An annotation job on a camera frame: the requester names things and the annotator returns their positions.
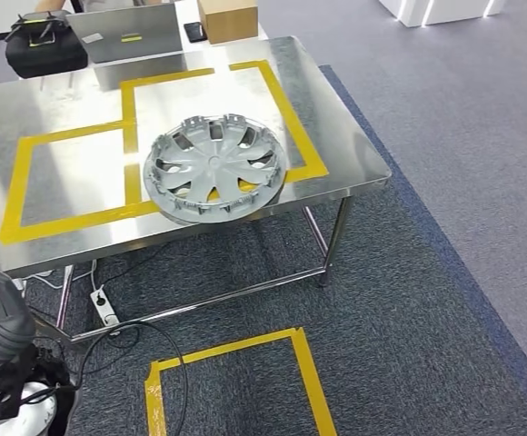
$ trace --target smartphone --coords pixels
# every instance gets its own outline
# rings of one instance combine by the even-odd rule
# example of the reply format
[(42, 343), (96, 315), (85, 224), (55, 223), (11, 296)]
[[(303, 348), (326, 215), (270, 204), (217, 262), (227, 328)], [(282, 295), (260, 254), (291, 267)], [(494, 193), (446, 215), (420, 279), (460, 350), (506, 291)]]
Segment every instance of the smartphone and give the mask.
[(207, 33), (205, 33), (203, 25), (199, 22), (187, 23), (184, 25), (184, 30), (187, 32), (187, 36), (189, 37), (189, 41), (192, 43), (198, 43), (207, 39)]

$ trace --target black bag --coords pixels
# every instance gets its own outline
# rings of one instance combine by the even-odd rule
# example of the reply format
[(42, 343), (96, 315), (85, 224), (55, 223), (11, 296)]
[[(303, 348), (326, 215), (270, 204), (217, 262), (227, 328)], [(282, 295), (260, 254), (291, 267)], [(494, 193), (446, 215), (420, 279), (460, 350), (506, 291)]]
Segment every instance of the black bag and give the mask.
[(85, 68), (88, 55), (66, 20), (66, 11), (20, 17), (5, 41), (7, 62), (21, 77)]

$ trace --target yellow tape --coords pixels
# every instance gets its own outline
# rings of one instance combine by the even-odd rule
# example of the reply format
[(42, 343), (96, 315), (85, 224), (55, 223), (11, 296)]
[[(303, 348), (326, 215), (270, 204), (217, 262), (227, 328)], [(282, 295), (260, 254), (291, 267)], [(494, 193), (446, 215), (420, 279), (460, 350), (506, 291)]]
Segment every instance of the yellow tape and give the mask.
[[(227, 352), (237, 352), (246, 348), (261, 345), (282, 339), (291, 339), (291, 344), (296, 354), (297, 366), (302, 374), (304, 388), (313, 410), (314, 421), (316, 423), (319, 436), (335, 436), (336, 430), (330, 410), (328, 408), (324, 392), (322, 390), (320, 379), (316, 370), (313, 358), (308, 342), (306, 340), (303, 328), (286, 329), (255, 336), (242, 341), (226, 343), (201, 352), (192, 352), (183, 356), (185, 363), (192, 363), (219, 356)], [(150, 436), (166, 436), (167, 425), (162, 404), (160, 372), (177, 367), (180, 364), (178, 358), (166, 361), (155, 361), (150, 364), (150, 372), (144, 383), (147, 397), (147, 418)]]
[(122, 43), (132, 43), (134, 41), (140, 41), (142, 39), (142, 36), (141, 35), (136, 35), (136, 36), (122, 36), (120, 41)]
[[(125, 80), (120, 84), (122, 101), (122, 119), (128, 124), (122, 131), (125, 156), (137, 156), (138, 131), (137, 130), (136, 102), (134, 88), (148, 84), (171, 82), (174, 80), (188, 79), (201, 75), (213, 74), (213, 68), (184, 71), (181, 73), (153, 75), (139, 79)], [(140, 165), (138, 162), (129, 162), (125, 165), (125, 203), (140, 203), (142, 199), (140, 185)]]
[(140, 203), (142, 194), (140, 186), (140, 165), (137, 161), (138, 131), (134, 91), (123, 84), (120, 85), (120, 89), (122, 93), (122, 119), (129, 122), (122, 130), (122, 150), (125, 156), (135, 156), (132, 162), (125, 164), (125, 203)]
[(149, 436), (167, 436), (167, 422), (162, 405), (161, 375), (158, 363), (151, 362), (150, 371), (144, 381)]
[(297, 171), (288, 170), (288, 174), (286, 174), (285, 183), (299, 182), (328, 175), (326, 166), (322, 162), (313, 141), (308, 136), (308, 133), (302, 123), (300, 122), (300, 119), (297, 118), (296, 111), (294, 110), (290, 100), (282, 90), (282, 85), (278, 82), (277, 77), (272, 70), (272, 67), (270, 66), (270, 63), (267, 61), (250, 61), (230, 65), (231, 71), (245, 70), (247, 68), (260, 69), (261, 76), (266, 81), (267, 88), (270, 89), (270, 93), (274, 97), (276, 105), (278, 106), (280, 114), (282, 115), (283, 121), (305, 163), (304, 167), (297, 168)]
[[(258, 68), (264, 80), (274, 98), (278, 109), (282, 115), (284, 122), (294, 139), (298, 151), (304, 161), (305, 166), (291, 168), (286, 174), (285, 183), (299, 182), (301, 180), (322, 177), (328, 174), (328, 170), (322, 162), (320, 156), (314, 148), (310, 136), (297, 118), (297, 115), (283, 92), (282, 86), (276, 78), (274, 72), (267, 61), (254, 61), (230, 66), (232, 71), (246, 68)], [(181, 73), (161, 74), (151, 77), (142, 77), (124, 81), (120, 84), (122, 105), (122, 120), (112, 123), (80, 127), (63, 132), (51, 134), (39, 134), (21, 138), (18, 146), (18, 155), (14, 163), (11, 185), (5, 205), (4, 218), (0, 229), (2, 243), (22, 243), (33, 239), (53, 236), (55, 234), (73, 232), (83, 228), (113, 223), (125, 218), (134, 218), (147, 213), (155, 213), (158, 208), (150, 202), (141, 202), (141, 187), (140, 183), (140, 165), (138, 162), (138, 133), (137, 130), (136, 104), (134, 88), (149, 84), (159, 84), (174, 80), (197, 77), (213, 74), (213, 68), (185, 71)], [(31, 224), (21, 227), (23, 204), (29, 177), (33, 148), (38, 144), (51, 143), (70, 139), (87, 134), (97, 134), (108, 130), (123, 129), (123, 152), (125, 154), (125, 206), (95, 213), (87, 213), (80, 216), (62, 218), (54, 221)], [(251, 189), (250, 183), (242, 183), (242, 190)], [(212, 193), (209, 199), (216, 198)]]
[(336, 429), (330, 415), (330, 409), (328, 408), (324, 391), (322, 390), (320, 379), (316, 372), (316, 365), (314, 365), (314, 359), (308, 346), (308, 341), (306, 340), (304, 329), (297, 329), (291, 335), (291, 343), (296, 352), (297, 366), (302, 373), (302, 380), (304, 381), (306, 393), (308, 394), (308, 400), (313, 408), (313, 414), (316, 422), (316, 427), (319, 429), (319, 434), (320, 436), (335, 436)]
[[(219, 345), (217, 347), (209, 348), (208, 350), (203, 350), (202, 352), (193, 352), (191, 354), (187, 354), (183, 356), (183, 362), (185, 363), (193, 363), (196, 361), (202, 361), (203, 359), (207, 359), (209, 357), (219, 356), (220, 354), (225, 354), (226, 352), (236, 352), (238, 350), (243, 350), (244, 348), (254, 347), (256, 345), (261, 345), (266, 342), (277, 341), (279, 339), (286, 339), (289, 338), (291, 335), (294, 333), (296, 329), (287, 329), (282, 330), (279, 332), (273, 332), (268, 334), (262, 334), (260, 336), (255, 336), (254, 338), (243, 339), (242, 341), (225, 343), (224, 345)], [(168, 361), (159, 362), (159, 371), (168, 370), (170, 368), (174, 368), (180, 365), (181, 362), (178, 358), (168, 359)]]
[(137, 216), (155, 212), (159, 212), (159, 209), (156, 204), (149, 201), (144, 203), (127, 204), (126, 206), (120, 206), (99, 212), (69, 216), (67, 218), (47, 221), (45, 223), (24, 225), (14, 231), (5, 231), (2, 225), (0, 241), (2, 243), (16, 243), (20, 240), (32, 241), (33, 239), (54, 236), (60, 233), (74, 232), (94, 225), (113, 223), (114, 221), (135, 218)]

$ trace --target blue carpet border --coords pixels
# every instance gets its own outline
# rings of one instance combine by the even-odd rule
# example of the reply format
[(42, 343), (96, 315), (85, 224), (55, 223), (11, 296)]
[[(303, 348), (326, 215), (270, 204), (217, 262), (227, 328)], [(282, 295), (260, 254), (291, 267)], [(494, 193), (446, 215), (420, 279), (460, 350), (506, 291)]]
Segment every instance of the blue carpet border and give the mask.
[(451, 277), (457, 289), (463, 292), (469, 309), (485, 328), (494, 348), (504, 361), (527, 398), (526, 354), (494, 309), (448, 237), (405, 177), (334, 70), (330, 65), (322, 65), (320, 70), (387, 163), (393, 172), (390, 183), (406, 207), (420, 236), (439, 256), (448, 276)]

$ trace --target stainless steel table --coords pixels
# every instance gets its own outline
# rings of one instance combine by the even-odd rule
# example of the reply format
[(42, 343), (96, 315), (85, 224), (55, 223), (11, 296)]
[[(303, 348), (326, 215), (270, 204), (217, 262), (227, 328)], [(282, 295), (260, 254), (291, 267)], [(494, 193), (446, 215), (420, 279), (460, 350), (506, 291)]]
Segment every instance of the stainless steel table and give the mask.
[[(292, 37), (0, 84), (3, 269), (20, 277), (223, 225), (170, 221), (148, 201), (140, 167), (156, 136), (181, 120), (229, 113), (273, 129), (290, 161), (282, 192), (248, 220), (303, 209), (325, 262), (141, 320), (316, 275), (326, 283), (351, 196), (382, 187), (390, 176), (316, 63)], [(326, 243), (308, 206), (331, 200), (342, 202)], [(38, 319), (42, 327), (67, 342), (107, 330), (72, 337), (63, 332), (70, 282), (65, 281), (57, 326)]]

